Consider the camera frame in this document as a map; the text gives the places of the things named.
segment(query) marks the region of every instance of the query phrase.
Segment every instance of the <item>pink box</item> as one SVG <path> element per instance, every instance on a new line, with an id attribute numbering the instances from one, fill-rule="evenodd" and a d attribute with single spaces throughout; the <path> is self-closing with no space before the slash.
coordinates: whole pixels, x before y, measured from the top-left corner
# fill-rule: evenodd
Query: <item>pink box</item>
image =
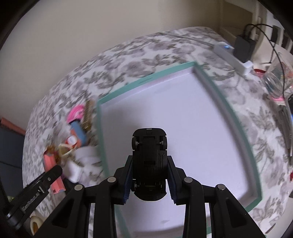
<path id="1" fill-rule="evenodd" d="M 54 154 L 46 154 L 47 151 L 44 153 L 44 159 L 43 159 L 43 165 L 45 172 L 48 172 L 51 168 L 53 168 L 56 165 Z M 60 192 L 65 191 L 64 184 L 62 182 L 61 177 L 57 178 L 52 184 L 51 184 L 51 190 L 53 194 L 57 194 Z"/>

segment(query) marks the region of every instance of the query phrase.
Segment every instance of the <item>pink object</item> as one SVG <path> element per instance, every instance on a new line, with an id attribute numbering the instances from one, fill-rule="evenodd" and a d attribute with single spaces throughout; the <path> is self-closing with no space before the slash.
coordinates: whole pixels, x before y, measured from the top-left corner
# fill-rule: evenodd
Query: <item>pink object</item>
<path id="1" fill-rule="evenodd" d="M 56 165 L 55 157 L 53 154 L 44 154 L 44 160 L 43 160 L 43 165 L 45 172 L 48 172 L 51 168 L 53 168 Z M 57 178 L 52 184 L 51 184 L 51 190 L 53 194 L 57 194 L 60 192 L 65 191 L 64 184 L 62 182 L 61 177 Z"/>
<path id="2" fill-rule="evenodd" d="M 76 119 L 81 121 L 83 116 L 84 116 L 84 105 L 81 105 L 81 104 L 77 105 L 74 108 L 72 108 L 72 110 L 68 114 L 67 123 L 69 124 Z"/>
<path id="3" fill-rule="evenodd" d="M 274 100 L 274 101 L 284 101 L 283 97 L 279 97 L 279 98 L 271 97 L 271 99 Z"/>

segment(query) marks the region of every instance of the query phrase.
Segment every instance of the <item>bed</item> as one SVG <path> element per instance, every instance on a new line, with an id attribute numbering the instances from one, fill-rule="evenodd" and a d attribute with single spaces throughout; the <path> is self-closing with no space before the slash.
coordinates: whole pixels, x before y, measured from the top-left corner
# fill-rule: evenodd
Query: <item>bed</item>
<path id="1" fill-rule="evenodd" d="M 212 52 L 213 45 L 219 41 L 224 39 L 206 27 L 158 32 L 116 45 L 72 70 L 50 89 L 31 113 L 23 149 L 23 185 L 44 172 L 42 157 L 46 146 L 58 145 L 69 136 L 66 116 L 73 106 L 90 98 L 97 101 L 130 82 L 163 69 L 197 61 L 224 94 L 246 133 L 263 193 L 263 199 L 249 214 L 266 232 L 284 212 L 291 171 L 277 122 L 276 105 L 254 71 L 245 77 L 239 76 L 234 68 Z M 95 127 L 90 133 L 91 144 L 99 145 Z M 105 178 L 103 172 L 88 176 L 91 185 Z M 37 210 L 48 217 L 63 197 L 50 192 Z"/>

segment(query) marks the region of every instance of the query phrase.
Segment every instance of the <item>tray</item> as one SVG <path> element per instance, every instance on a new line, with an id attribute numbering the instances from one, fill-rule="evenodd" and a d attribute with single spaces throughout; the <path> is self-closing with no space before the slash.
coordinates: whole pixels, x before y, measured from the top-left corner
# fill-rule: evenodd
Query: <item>tray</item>
<path id="1" fill-rule="evenodd" d="M 106 176 L 132 155 L 132 134 L 162 128 L 176 167 L 201 184 L 223 183 L 246 208 L 261 201 L 256 163 L 233 110 L 196 62 L 146 76 L 101 98 L 98 136 Z M 115 214 L 124 237 L 182 237 L 185 205 L 167 195 L 145 202 L 133 192 Z M 211 232 L 206 204 L 207 234 Z"/>

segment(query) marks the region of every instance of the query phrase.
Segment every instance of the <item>black charger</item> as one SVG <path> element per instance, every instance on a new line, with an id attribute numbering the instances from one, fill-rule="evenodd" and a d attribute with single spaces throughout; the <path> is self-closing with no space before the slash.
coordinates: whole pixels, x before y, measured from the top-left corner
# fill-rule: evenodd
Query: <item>black charger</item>
<path id="1" fill-rule="evenodd" d="M 245 63 L 251 59 L 255 44 L 255 40 L 245 35 L 238 35 L 236 37 L 233 55 L 242 63 Z"/>

